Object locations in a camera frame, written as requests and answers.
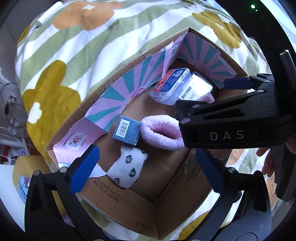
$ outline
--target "pink fuzzy headband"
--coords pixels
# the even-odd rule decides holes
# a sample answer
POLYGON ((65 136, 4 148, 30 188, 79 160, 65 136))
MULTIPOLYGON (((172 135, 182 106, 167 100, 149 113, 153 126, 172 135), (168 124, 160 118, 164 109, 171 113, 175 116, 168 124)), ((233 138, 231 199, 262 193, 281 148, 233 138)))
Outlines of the pink fuzzy headband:
POLYGON ((183 149, 179 121, 169 115, 152 115, 141 120, 140 132, 150 146, 165 150, 183 149))

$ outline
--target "blanket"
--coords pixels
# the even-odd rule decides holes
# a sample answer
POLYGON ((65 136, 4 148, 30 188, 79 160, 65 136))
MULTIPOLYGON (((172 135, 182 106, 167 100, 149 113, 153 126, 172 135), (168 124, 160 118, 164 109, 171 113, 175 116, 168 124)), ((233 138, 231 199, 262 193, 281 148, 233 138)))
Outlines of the blanket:
MULTIPOLYGON (((26 111, 27 131, 47 164, 45 146, 66 118, 129 61, 188 27, 230 55, 248 75, 270 73, 256 41, 234 19, 201 0, 70 1, 56 3, 37 16, 17 43, 16 78, 26 111)), ((240 172, 261 170, 264 156, 255 149, 234 150, 228 161, 240 172)), ((266 178, 272 207, 274 176, 266 178)), ((166 240, 184 239, 218 198, 211 192, 200 208, 166 240)), ((96 223, 122 240, 151 239, 110 221, 82 202, 96 223)), ((227 220, 235 213, 236 204, 227 220)))

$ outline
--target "black spot pattern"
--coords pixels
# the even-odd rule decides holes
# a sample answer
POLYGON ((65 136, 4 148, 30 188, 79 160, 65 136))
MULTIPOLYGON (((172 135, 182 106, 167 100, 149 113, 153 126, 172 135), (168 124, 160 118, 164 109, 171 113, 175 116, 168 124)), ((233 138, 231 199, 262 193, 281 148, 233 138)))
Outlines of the black spot pattern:
POLYGON ((120 184, 120 180, 119 180, 119 178, 114 178, 114 179, 113 179, 113 182, 115 182, 117 185, 120 184))
POLYGON ((136 175, 136 169, 132 169, 131 171, 130 171, 130 173, 129 173, 129 176, 130 177, 134 177, 136 175))
POLYGON ((131 163, 133 157, 131 155, 126 156, 126 163, 131 163))

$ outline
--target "white plush fabric with black spots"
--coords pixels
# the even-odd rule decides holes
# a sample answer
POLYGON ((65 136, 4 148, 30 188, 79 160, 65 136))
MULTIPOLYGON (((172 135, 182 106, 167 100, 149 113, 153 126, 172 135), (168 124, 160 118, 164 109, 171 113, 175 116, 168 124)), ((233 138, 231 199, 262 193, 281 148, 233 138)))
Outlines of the white plush fabric with black spots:
POLYGON ((135 147, 121 147, 120 158, 110 167, 107 176, 122 188, 129 188, 140 176, 148 154, 135 147))

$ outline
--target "barcode label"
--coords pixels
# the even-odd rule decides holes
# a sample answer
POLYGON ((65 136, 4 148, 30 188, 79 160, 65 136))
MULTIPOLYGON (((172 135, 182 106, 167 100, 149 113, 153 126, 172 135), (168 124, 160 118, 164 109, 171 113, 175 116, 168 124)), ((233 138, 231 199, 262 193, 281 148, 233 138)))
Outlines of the barcode label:
POLYGON ((179 70, 175 76, 178 77, 182 72, 183 72, 183 70, 179 70))
POLYGON ((129 124, 130 124, 130 121, 121 119, 118 129, 117 129, 117 132, 116 132, 116 135, 120 136, 122 138, 125 138, 129 124))

